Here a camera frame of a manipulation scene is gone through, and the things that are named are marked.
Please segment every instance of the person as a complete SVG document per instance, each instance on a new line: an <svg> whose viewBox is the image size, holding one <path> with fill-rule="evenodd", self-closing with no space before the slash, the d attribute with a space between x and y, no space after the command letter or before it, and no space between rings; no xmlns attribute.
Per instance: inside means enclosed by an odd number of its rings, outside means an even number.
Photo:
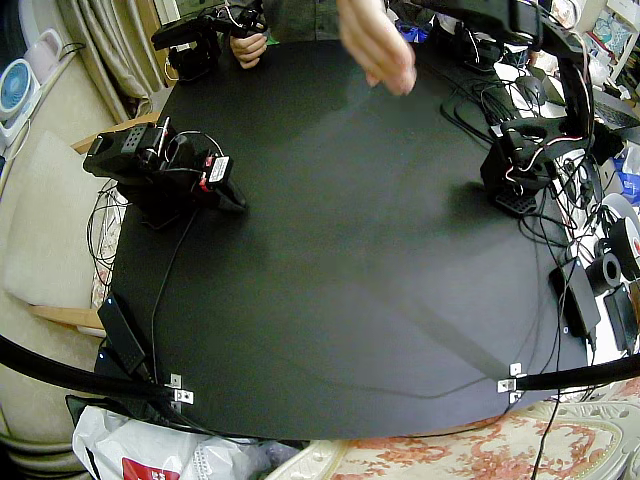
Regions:
<svg viewBox="0 0 640 480"><path fill-rule="evenodd" d="M227 4L246 7L251 3L228 0ZM387 16L384 0L262 0L262 8L273 40L340 38L364 68L370 86L382 82L395 95L406 95L413 89L413 50ZM249 69L267 50L267 37L230 37L230 46L242 68Z"/></svg>
<svg viewBox="0 0 640 480"><path fill-rule="evenodd" d="M229 7L246 7L255 0L229 0ZM273 42L337 40L338 10L336 0L262 0L265 21ZM255 67L267 50L267 36L230 37L231 51L244 69Z"/></svg>
<svg viewBox="0 0 640 480"><path fill-rule="evenodd" d="M395 95L407 95L416 83L415 55L381 0L336 0L340 37L364 69L370 86L383 83Z"/></svg>

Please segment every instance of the electric fan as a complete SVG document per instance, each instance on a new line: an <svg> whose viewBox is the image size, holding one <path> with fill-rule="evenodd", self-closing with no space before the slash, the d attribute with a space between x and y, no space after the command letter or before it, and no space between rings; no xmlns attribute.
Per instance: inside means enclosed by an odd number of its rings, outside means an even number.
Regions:
<svg viewBox="0 0 640 480"><path fill-rule="evenodd" d="M18 59L0 77L0 142L6 147L33 113L42 92L29 64Z"/></svg>

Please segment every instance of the curtain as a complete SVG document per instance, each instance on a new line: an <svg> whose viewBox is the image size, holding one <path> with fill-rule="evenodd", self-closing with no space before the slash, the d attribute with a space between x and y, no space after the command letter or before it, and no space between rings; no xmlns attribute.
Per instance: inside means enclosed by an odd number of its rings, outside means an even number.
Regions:
<svg viewBox="0 0 640 480"><path fill-rule="evenodd" d="M153 109L164 77L135 0L57 0L89 76L120 123Z"/></svg>

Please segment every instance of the floral fabric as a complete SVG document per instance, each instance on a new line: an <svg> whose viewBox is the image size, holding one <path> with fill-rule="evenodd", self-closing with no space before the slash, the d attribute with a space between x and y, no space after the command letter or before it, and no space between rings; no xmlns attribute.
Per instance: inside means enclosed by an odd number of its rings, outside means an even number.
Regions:
<svg viewBox="0 0 640 480"><path fill-rule="evenodd" d="M382 438L353 441L332 480L476 479L528 480L547 419L516 412L471 432L435 438ZM603 463L619 441L604 422L556 419L539 479L572 479Z"/></svg>

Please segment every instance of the wooden frame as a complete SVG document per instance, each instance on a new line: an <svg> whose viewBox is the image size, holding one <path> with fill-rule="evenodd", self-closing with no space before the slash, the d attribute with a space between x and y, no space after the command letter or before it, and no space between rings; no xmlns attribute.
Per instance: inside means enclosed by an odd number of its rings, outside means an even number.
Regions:
<svg viewBox="0 0 640 480"><path fill-rule="evenodd" d="M147 113L146 115L142 115L141 117L132 118L131 120L127 120L126 122L119 123L118 125L115 125L111 128L107 128L104 132L101 132L101 133L126 130L127 128L133 127L134 125L138 125L139 123L157 123L159 118L160 118L160 112ZM91 144L93 143L93 141L96 139L97 136L98 134L96 133L95 135L91 135L85 138L84 140L80 140L79 142L76 142L73 145L71 145L71 148L73 148L80 155L87 153L89 151L89 148L91 148Z"/></svg>
<svg viewBox="0 0 640 480"><path fill-rule="evenodd" d="M47 320L51 320L56 323L104 330L102 322L98 317L98 311L92 308L65 308L29 305L27 310L36 317L46 318Z"/></svg>

